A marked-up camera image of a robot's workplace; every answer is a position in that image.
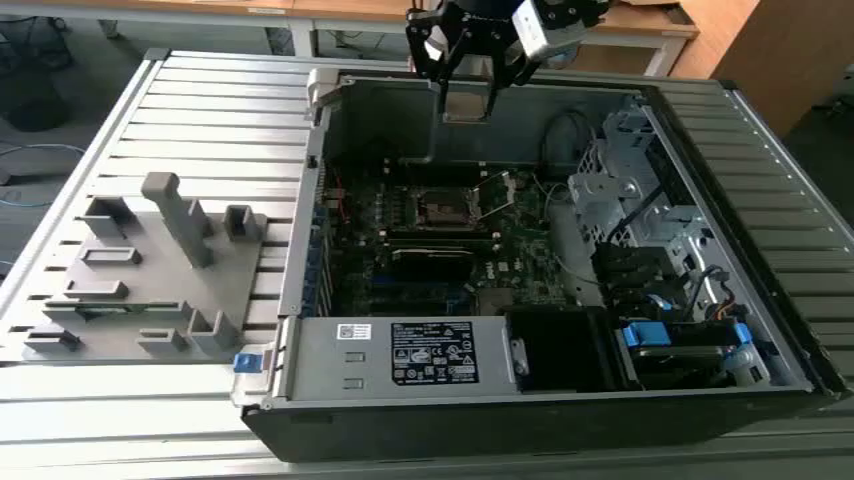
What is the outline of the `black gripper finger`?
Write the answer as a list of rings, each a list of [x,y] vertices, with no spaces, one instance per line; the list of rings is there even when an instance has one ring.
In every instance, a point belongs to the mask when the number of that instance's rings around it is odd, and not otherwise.
[[[488,100],[484,117],[492,114],[499,92],[511,86],[523,86],[538,70],[538,61],[532,60],[523,50],[511,61],[507,60],[507,53],[499,52],[491,56],[492,76],[488,87]]]
[[[452,50],[447,48],[443,34],[443,7],[435,10],[411,7],[406,11],[406,37],[415,74],[439,85],[435,108],[436,113],[443,115],[450,81],[464,56],[462,44]]]

